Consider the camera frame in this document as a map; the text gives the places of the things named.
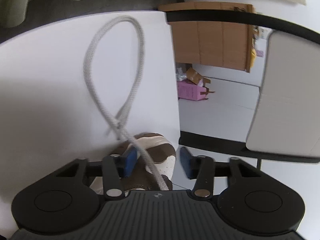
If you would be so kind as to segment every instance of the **floor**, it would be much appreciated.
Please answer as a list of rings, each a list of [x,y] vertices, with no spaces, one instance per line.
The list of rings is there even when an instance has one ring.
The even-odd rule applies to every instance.
[[[13,28],[0,27],[0,43],[36,27],[81,15],[129,10],[155,10],[177,0],[31,0],[25,21]]]
[[[180,129],[210,137],[245,142],[259,88],[211,78],[208,100],[179,99]]]

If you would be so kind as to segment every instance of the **brown and white sneaker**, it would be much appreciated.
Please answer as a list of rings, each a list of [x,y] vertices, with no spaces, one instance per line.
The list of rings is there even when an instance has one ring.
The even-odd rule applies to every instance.
[[[144,147],[150,154],[154,161],[156,168],[159,173],[164,178],[169,190],[172,190],[172,178],[173,168],[176,160],[175,149],[171,143],[161,134],[158,133],[145,133],[136,135],[135,138],[139,144]],[[120,144],[111,154],[122,155],[129,147],[130,143],[128,141]],[[159,190],[159,186],[154,179],[150,169],[146,167],[142,158],[138,153],[136,165],[132,171],[130,177],[121,178],[121,184],[125,190],[138,189],[138,190]],[[102,178],[96,178],[90,186],[96,193],[101,194],[103,192],[102,188]]]

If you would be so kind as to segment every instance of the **white rope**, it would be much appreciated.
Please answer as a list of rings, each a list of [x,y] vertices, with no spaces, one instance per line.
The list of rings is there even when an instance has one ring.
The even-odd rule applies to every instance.
[[[103,104],[101,103],[97,92],[95,90],[95,87],[93,85],[92,82],[92,60],[93,60],[93,56],[95,53],[95,50],[98,46],[99,41],[101,40],[101,38],[116,24],[120,23],[120,22],[130,22],[136,32],[137,32],[137,36],[138,36],[138,44],[139,44],[139,49],[138,49],[138,67],[137,67],[137,74],[135,77],[135,80],[133,82],[132,88],[130,90],[130,93],[127,97],[126,102],[124,103],[124,106],[122,108],[121,114],[119,119],[116,119],[114,116],[112,116],[110,114],[110,112],[103,106]],[[162,176],[160,175],[158,169],[156,168],[156,166],[153,163],[152,158],[150,157],[149,153],[139,145],[139,143],[137,142],[137,140],[134,138],[134,136],[132,136],[125,128],[127,119],[128,119],[128,115],[131,109],[131,105],[133,103],[134,97],[137,93],[138,87],[140,85],[141,79],[142,79],[142,74],[143,74],[143,63],[144,63],[144,35],[143,35],[143,31],[141,28],[141,25],[139,24],[139,22],[131,17],[131,16],[119,16],[114,18],[113,20],[107,22],[100,30],[98,30],[98,32],[95,34],[95,36],[93,37],[87,52],[85,54],[85,58],[84,58],[84,80],[85,83],[87,85],[87,88],[89,90],[89,93],[93,99],[93,101],[95,102],[95,104],[97,105],[100,113],[102,114],[102,116],[104,117],[104,119],[107,121],[107,123],[110,125],[110,127],[116,132],[116,134],[118,135],[118,138],[121,135],[123,135],[130,143],[132,143],[136,149],[140,152],[141,157],[143,158],[144,162],[146,163],[146,165],[150,168],[154,178],[156,179],[156,182],[159,185],[160,190],[169,190],[166,183],[164,182],[164,179],[162,178]]]

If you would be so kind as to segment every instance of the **wooden cabinet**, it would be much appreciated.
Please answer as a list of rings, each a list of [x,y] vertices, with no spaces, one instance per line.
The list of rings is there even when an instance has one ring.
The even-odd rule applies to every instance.
[[[253,12],[253,6],[229,2],[187,2],[159,6],[161,11],[220,9]],[[176,62],[200,63],[249,72],[253,28],[228,22],[170,22]]]

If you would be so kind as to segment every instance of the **textured black surface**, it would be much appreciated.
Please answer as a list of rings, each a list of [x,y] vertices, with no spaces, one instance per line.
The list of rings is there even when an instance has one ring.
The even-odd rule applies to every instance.
[[[226,224],[209,202],[191,199],[185,190],[132,191],[105,204],[100,214],[76,231],[41,236],[24,229],[11,240],[303,240],[297,233],[261,237]]]

